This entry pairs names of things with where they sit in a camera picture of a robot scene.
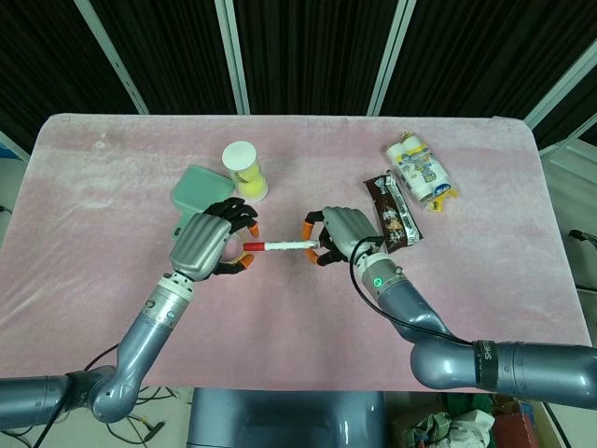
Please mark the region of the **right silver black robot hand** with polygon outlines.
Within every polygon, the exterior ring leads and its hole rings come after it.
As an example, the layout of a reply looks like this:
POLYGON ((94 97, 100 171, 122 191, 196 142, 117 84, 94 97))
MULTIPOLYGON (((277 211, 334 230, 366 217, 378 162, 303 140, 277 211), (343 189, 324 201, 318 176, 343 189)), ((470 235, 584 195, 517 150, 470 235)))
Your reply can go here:
POLYGON ((377 253, 383 238, 377 233, 366 215, 348 207, 326 206, 320 211, 307 214, 302 225, 302 238, 310 240, 316 223, 323 228, 318 241, 326 253, 317 254, 314 249, 307 249, 307 259, 317 266, 327 266, 345 261, 351 266, 371 254, 377 253))

